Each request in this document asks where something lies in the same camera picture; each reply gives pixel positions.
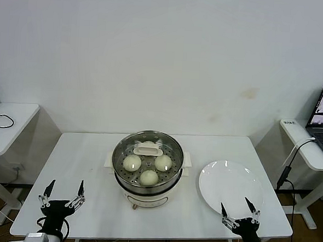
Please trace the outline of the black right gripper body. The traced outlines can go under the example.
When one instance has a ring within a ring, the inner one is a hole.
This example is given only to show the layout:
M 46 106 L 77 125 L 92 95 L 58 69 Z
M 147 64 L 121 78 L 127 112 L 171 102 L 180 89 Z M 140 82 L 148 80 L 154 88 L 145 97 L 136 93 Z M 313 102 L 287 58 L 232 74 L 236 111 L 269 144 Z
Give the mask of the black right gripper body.
M 243 242 L 261 242 L 257 235 L 260 223 L 254 218 L 242 218 L 235 221 L 233 233 L 241 236 Z

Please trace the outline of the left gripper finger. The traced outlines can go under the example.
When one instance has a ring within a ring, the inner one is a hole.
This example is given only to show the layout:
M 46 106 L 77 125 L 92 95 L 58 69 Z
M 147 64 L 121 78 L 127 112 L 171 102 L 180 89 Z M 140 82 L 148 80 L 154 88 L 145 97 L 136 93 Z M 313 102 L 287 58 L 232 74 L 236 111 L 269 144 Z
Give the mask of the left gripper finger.
M 44 193 L 38 196 L 42 208 L 49 207 L 49 198 L 52 193 L 55 181 L 56 179 L 52 180 L 51 183 L 45 188 Z
M 73 208 L 74 210 L 78 210 L 85 202 L 84 196 L 84 180 L 81 181 L 78 194 L 75 196 L 73 200 L 68 204 L 69 208 Z

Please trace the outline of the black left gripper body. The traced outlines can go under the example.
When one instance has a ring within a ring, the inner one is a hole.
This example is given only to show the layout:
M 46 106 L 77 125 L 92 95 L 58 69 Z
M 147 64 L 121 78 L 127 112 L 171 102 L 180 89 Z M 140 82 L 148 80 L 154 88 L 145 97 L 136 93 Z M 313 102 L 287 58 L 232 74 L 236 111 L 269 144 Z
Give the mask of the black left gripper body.
M 74 209 L 69 207 L 69 203 L 69 200 L 51 200 L 49 206 L 41 206 L 42 214 L 45 216 L 42 232 L 61 233 L 64 219 L 74 214 Z

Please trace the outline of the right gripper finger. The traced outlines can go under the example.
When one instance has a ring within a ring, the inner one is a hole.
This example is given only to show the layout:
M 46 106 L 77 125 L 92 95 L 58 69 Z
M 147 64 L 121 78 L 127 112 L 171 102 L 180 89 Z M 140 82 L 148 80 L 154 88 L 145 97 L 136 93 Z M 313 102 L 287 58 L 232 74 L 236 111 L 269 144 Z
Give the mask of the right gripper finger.
M 236 229 L 239 224 L 235 222 L 235 219 L 231 218 L 228 216 L 225 207 L 223 203 L 221 203 L 221 214 L 222 214 L 222 223 L 227 227 L 227 228 L 234 228 Z
M 259 217 L 260 217 L 261 212 L 255 208 L 254 204 L 251 201 L 249 201 L 249 199 L 247 197 L 245 197 L 245 201 L 246 201 L 246 203 L 249 207 L 249 210 L 251 211 L 251 214 L 252 214 L 251 222 L 255 223 L 255 224 L 259 224 Z

